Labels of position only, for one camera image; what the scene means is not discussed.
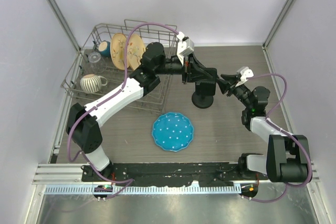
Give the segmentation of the black phone stand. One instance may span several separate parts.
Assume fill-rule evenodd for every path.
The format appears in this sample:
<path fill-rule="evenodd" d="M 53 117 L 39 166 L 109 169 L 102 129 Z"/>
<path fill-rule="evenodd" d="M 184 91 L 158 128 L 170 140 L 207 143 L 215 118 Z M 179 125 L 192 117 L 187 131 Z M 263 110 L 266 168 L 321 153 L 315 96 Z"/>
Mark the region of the black phone stand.
<path fill-rule="evenodd" d="M 200 109 L 207 109 L 214 102 L 214 89 L 195 89 L 192 94 L 192 103 Z"/>

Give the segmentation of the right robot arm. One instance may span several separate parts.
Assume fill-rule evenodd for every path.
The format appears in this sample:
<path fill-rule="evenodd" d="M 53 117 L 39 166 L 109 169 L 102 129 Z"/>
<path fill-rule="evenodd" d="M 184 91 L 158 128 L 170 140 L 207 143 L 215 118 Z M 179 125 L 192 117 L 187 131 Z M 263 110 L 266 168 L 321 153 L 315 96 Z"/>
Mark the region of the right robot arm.
<path fill-rule="evenodd" d="M 303 135 L 293 135 L 274 124 L 267 112 L 270 91 L 257 86 L 253 90 L 244 85 L 240 74 L 225 75 L 218 79 L 223 94 L 234 95 L 244 106 L 241 122 L 247 130 L 268 144 L 267 154 L 243 154 L 237 166 L 242 179 L 250 179 L 259 172 L 271 182 L 291 186 L 304 186 L 312 179 L 308 140 Z"/>

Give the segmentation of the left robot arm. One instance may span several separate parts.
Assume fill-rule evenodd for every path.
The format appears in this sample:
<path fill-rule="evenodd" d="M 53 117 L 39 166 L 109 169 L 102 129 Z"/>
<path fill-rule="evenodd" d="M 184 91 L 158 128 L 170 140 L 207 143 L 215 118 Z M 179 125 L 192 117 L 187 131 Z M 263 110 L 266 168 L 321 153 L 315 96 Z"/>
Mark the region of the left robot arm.
<path fill-rule="evenodd" d="M 112 162 L 103 150 L 100 128 L 128 104 L 153 91 L 160 84 L 161 74 L 177 74 L 184 83 L 194 83 L 192 102 L 196 107 L 206 109 L 212 105 L 217 70 L 202 65 L 195 58 L 192 48 L 167 58 L 163 45 L 152 42 L 147 45 L 140 65 L 120 86 L 89 104 L 71 106 L 67 122 L 69 140 L 80 147 L 80 153 L 89 162 L 98 180 L 105 182 L 112 174 Z"/>

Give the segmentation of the black smartphone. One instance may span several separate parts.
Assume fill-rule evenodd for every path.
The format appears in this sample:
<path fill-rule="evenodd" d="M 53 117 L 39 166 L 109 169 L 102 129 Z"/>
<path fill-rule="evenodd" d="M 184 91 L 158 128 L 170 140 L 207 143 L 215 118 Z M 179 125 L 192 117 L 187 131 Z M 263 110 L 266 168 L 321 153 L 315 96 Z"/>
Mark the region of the black smartphone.
<path fill-rule="evenodd" d="M 198 81 L 195 83 L 195 92 L 200 96 L 214 96 L 216 93 L 215 81 Z"/>

